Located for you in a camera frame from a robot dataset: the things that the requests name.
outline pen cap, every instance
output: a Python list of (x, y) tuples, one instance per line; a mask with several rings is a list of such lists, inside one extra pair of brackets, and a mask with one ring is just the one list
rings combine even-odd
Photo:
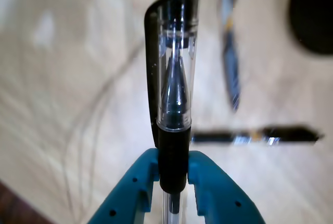
[[(163, 129), (184, 129), (190, 122), (188, 109), (190, 109), (193, 87), (197, 12), (198, 0), (156, 0), (145, 13), (148, 102), (151, 130), (156, 148), (159, 148), (158, 112), (160, 114), (159, 125)], [(173, 46), (178, 52), (171, 55)], [(182, 57), (181, 60), (176, 59), (176, 55)], [(170, 63), (174, 61), (173, 66), (168, 66), (170, 57)], [(177, 79), (171, 77), (167, 80), (165, 77), (167, 70), (169, 68), (169, 75), (172, 75), (172, 67), (173, 72), (182, 76), (178, 76)], [(164, 85), (166, 81), (169, 81), (169, 86), (179, 85), (180, 83), (176, 83), (177, 81), (182, 81), (183, 86), (186, 86), (186, 90), (184, 89), (182, 93), (180, 90), (178, 91), (178, 95), (182, 94), (186, 97), (186, 104), (176, 107), (180, 110), (175, 109), (175, 104), (182, 103), (185, 99), (171, 102), (172, 97), (176, 99), (176, 94), (171, 93), (171, 91), (175, 91), (174, 87), (170, 87), (169, 97), (167, 97), (167, 93), (163, 94), (166, 100), (162, 104), (163, 89), (167, 90), (167, 85)], [(170, 124), (171, 112), (175, 112), (175, 115), (178, 116), (178, 124)], [(182, 121), (181, 116), (184, 116), (186, 121)]]
[(158, 15), (158, 116), (165, 131), (191, 125), (199, 0), (168, 0)]

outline wood grain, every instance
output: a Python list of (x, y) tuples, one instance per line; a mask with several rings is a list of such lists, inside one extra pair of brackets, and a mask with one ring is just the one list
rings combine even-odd
[[(0, 179), (54, 223), (87, 223), (130, 165), (153, 147), (143, 19), (154, 0), (0, 0)], [(307, 123), (315, 146), (191, 147), (252, 198), (268, 224), (333, 222), (333, 62), (304, 51), (288, 0), (238, 0), (241, 97), (229, 107), (219, 0), (200, 1), (195, 129)], [(187, 186), (183, 219), (196, 214)], [(145, 223), (161, 220), (155, 184)]]

